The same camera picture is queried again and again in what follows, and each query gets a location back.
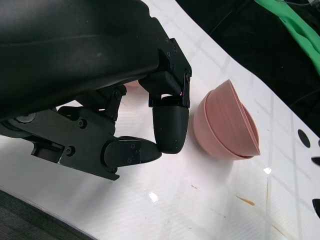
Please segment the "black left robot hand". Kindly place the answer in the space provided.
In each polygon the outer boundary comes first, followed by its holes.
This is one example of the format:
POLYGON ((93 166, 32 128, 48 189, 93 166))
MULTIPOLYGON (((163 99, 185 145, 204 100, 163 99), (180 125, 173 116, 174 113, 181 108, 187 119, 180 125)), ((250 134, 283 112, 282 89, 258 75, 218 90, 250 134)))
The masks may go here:
POLYGON ((3 0, 0 133, 32 155, 109 180, 119 167, 177 154, 192 68, 140 0, 3 0), (154 141, 115 136, 126 84, 148 92, 154 141))

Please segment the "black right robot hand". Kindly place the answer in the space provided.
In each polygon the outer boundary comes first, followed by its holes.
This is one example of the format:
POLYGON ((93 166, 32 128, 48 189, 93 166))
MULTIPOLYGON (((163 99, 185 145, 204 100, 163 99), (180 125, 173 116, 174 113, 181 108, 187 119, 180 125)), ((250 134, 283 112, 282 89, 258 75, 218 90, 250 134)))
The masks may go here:
MULTIPOLYGON (((320 166, 320 157, 319 156, 313 156, 311 158, 311 161, 316 164, 317 166, 320 166)), ((315 198, 312 200, 312 204, 313 204, 313 208, 315 210, 315 212, 318 214, 320 213, 320 199, 319 198, 315 198)))

